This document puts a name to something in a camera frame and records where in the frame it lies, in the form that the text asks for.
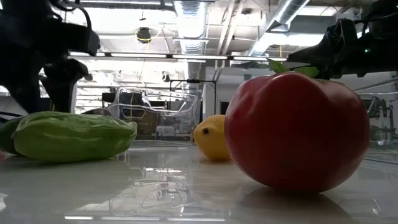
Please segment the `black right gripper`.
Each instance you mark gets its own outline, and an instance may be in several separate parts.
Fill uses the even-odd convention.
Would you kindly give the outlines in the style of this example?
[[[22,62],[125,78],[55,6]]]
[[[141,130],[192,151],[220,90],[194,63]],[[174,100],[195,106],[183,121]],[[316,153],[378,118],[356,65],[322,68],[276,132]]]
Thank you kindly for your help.
[[[289,54],[288,62],[309,63],[324,66],[323,78],[340,78],[342,75],[357,74],[361,70],[354,64],[354,54],[359,49],[358,36],[354,21],[338,19],[336,24],[327,28],[317,45]]]

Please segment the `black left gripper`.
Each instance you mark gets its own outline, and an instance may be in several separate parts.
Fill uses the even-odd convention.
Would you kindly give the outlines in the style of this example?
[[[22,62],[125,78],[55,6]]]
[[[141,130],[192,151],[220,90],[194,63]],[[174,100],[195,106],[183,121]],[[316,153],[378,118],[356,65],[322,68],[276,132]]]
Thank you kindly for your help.
[[[86,26],[60,21],[0,21],[0,85],[29,114],[48,111],[50,100],[41,98],[39,85],[39,72],[44,67],[46,78],[41,82],[54,110],[70,113],[73,89],[88,74],[86,65],[74,58],[44,65],[29,57],[38,54],[53,62],[69,51],[95,56],[99,48],[98,34]]]

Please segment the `red fruit with green leaves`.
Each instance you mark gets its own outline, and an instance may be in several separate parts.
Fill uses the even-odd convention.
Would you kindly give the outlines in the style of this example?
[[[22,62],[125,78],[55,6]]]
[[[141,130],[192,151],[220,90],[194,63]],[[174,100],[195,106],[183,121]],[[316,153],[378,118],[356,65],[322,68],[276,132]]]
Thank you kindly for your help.
[[[269,61],[270,75],[242,83],[225,114],[234,163],[268,187],[324,192],[348,180],[368,150],[362,99],[346,85]]]

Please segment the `long green chayote vegetable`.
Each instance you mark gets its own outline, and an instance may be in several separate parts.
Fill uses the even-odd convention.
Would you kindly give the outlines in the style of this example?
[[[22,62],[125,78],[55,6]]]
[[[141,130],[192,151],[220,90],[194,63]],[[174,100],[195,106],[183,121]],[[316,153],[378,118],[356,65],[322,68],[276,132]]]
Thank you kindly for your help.
[[[19,154],[57,163],[108,159],[129,149],[136,136],[134,121],[55,111],[25,116],[12,134]]]

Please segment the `clear plastic basket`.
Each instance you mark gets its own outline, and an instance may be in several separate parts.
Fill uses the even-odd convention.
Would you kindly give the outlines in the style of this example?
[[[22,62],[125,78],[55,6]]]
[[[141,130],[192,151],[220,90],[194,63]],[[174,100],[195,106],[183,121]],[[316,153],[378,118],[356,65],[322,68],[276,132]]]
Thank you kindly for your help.
[[[365,159],[398,165],[398,91],[360,93],[369,116]]]
[[[132,147],[179,147],[193,143],[198,97],[186,93],[122,86],[102,94],[103,108],[137,123]]]

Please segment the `black stand frame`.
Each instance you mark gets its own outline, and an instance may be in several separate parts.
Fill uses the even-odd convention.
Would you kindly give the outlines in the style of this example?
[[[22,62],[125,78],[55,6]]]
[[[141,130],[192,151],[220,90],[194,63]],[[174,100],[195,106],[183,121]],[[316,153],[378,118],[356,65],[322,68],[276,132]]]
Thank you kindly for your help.
[[[178,84],[175,87],[172,87],[173,82],[178,82]],[[181,84],[182,82],[185,83],[212,83],[213,84],[213,91],[214,91],[214,114],[216,114],[216,109],[217,109],[217,82],[214,80],[199,80],[199,79],[186,79],[186,80],[181,80],[181,79],[170,79],[169,81],[169,91],[174,91],[174,89]]]

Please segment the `yellow lemon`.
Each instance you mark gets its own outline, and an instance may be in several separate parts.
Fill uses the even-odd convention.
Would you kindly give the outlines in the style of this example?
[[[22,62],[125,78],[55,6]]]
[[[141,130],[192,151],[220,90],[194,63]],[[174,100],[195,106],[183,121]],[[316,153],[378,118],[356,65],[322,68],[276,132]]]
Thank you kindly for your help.
[[[212,161],[230,158],[224,134],[225,115],[217,114],[204,119],[194,130],[193,139],[205,157]]]

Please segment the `white pillar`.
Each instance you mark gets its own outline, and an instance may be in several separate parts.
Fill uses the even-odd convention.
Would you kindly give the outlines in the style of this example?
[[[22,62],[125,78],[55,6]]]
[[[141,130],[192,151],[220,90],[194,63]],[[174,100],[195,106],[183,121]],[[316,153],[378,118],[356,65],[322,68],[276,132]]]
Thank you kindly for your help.
[[[71,96],[71,107],[70,107],[70,112],[72,114],[75,114],[75,109],[76,109],[76,96],[77,96],[77,84],[74,84],[73,90],[72,90],[72,96]]]

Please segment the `slanted silver ventilation duct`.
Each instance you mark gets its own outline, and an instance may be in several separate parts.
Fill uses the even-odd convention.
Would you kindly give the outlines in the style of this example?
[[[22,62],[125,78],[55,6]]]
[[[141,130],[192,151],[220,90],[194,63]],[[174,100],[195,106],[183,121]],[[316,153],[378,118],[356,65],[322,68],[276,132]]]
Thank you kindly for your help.
[[[259,37],[246,56],[261,57],[269,46],[287,39],[291,22],[310,0],[280,0],[276,9],[265,13],[259,25]]]

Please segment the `overhead light bar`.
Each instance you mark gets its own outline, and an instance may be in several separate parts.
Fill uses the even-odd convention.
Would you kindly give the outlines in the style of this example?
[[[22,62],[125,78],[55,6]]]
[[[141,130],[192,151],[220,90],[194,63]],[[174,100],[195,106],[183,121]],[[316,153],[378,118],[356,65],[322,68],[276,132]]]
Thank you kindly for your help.
[[[96,55],[90,55],[81,52],[70,53],[72,57],[91,57],[99,58],[149,58],[149,59],[192,59],[192,60],[237,60],[237,61],[258,61],[265,62],[271,59],[276,62],[286,62],[287,58],[283,57],[250,57],[250,56],[236,56],[236,55],[189,55],[189,54],[150,54],[150,53],[113,53],[113,52],[99,52]]]

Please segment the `wide silver ventilation duct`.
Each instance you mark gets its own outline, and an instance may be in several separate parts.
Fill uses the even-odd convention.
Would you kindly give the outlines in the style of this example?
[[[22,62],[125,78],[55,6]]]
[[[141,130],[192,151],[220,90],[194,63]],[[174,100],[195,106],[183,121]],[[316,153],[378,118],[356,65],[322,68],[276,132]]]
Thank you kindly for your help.
[[[206,16],[208,3],[203,1],[174,1],[177,14],[178,37],[181,39],[181,54],[203,55],[205,51],[204,39],[206,31]],[[200,80],[201,63],[198,59],[183,59],[184,77],[186,80]],[[182,85],[185,93],[194,94],[201,91],[201,84],[185,82]]]

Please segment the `dark green lime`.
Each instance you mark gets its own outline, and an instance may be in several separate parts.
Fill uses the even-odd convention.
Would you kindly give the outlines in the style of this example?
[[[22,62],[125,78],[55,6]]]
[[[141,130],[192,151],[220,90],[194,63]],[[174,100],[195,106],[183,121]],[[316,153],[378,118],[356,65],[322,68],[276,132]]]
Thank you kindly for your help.
[[[3,151],[19,155],[19,153],[15,150],[12,134],[16,130],[21,119],[22,117],[13,118],[0,126],[0,149]]]

